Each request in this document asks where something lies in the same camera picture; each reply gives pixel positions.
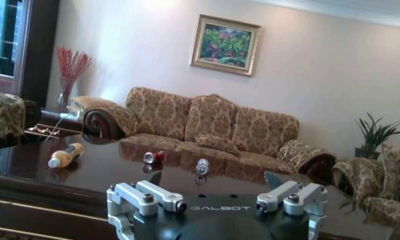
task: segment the orange bottle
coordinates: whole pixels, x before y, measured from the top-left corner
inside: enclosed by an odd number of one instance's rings
[[[68,145],[64,150],[56,151],[52,154],[48,166],[52,169],[64,168],[68,164],[85,153],[85,148],[81,143],[76,142]]]

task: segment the wall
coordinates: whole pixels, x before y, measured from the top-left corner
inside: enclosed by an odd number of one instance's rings
[[[237,104],[296,116],[300,139],[341,158],[371,111],[400,120],[400,29],[246,0],[62,0],[56,45],[93,64],[74,95],[121,105],[133,86],[184,96],[217,93]],[[252,78],[189,66],[198,15],[263,26]],[[58,94],[53,60],[48,105]],[[389,143],[400,147],[400,135]]]

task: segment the ceiling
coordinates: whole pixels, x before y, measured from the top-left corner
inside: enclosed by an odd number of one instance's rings
[[[400,28],[400,0],[249,0]]]

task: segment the gold frame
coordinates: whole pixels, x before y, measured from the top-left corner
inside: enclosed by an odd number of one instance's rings
[[[230,66],[221,63],[200,60],[200,50],[202,45],[204,33],[205,33],[205,24],[213,24],[217,26],[228,27],[252,33],[245,67]],[[261,27],[259,25],[253,25],[240,21],[233,21],[229,19],[222,19],[213,16],[200,15],[197,33],[194,37],[194,46],[193,46],[193,52],[190,58],[190,66],[252,77],[256,58],[257,58],[260,32],[261,32]]]

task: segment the painting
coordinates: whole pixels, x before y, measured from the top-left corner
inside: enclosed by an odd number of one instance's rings
[[[253,75],[261,27],[200,15],[190,65]]]

